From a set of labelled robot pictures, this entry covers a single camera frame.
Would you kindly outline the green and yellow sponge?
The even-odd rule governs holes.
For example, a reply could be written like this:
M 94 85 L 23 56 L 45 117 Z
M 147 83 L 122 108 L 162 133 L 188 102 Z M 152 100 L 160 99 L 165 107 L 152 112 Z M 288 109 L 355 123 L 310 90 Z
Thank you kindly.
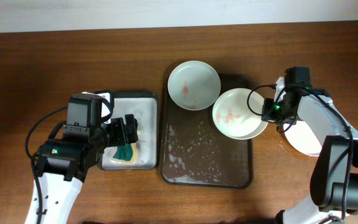
M 115 162 L 134 164 L 138 156 L 137 143 L 126 144 L 125 146 L 118 146 L 114 153 L 112 160 Z

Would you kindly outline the pinkish white plate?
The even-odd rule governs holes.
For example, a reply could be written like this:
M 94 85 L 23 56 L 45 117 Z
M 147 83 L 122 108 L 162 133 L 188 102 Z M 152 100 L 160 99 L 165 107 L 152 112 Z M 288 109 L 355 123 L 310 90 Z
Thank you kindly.
M 304 121 L 297 121 L 288 131 L 284 132 L 284 136 L 302 154 L 312 157 L 319 156 L 321 144 Z

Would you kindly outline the white plate with rim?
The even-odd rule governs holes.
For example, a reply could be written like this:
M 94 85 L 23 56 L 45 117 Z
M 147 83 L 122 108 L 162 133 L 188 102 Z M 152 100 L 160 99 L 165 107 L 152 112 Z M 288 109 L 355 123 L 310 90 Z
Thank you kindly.
M 260 114 L 264 98 L 246 88 L 234 88 L 225 91 L 213 106 L 213 122 L 225 136 L 246 140 L 258 136 L 267 127 Z

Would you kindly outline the pale green plate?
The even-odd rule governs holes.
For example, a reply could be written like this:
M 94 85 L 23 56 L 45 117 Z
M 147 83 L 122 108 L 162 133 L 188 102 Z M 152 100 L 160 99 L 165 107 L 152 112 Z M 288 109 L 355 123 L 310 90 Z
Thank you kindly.
M 221 92 L 221 80 L 215 69 L 201 61 L 179 64 L 169 75 L 168 94 L 179 107 L 198 111 L 211 106 Z

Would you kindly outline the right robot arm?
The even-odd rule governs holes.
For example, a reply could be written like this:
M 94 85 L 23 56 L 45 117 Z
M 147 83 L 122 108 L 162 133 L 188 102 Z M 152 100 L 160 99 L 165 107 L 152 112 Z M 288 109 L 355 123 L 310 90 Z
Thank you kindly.
M 358 214 L 358 131 L 334 107 L 330 95 L 314 89 L 308 67 L 292 67 L 273 85 L 262 121 L 286 124 L 305 122 L 321 144 L 310 180 L 310 194 L 298 205 L 277 213 L 275 223 L 344 223 Z

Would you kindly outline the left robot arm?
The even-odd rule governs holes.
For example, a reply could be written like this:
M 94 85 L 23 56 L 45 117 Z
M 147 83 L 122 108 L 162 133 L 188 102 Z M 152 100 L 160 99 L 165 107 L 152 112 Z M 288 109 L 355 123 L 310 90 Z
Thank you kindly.
M 137 142 L 134 115 L 113 118 L 113 108 L 109 92 L 70 97 L 67 119 L 30 157 L 34 189 L 26 223 L 66 223 L 88 169 L 101 160 L 105 149 Z

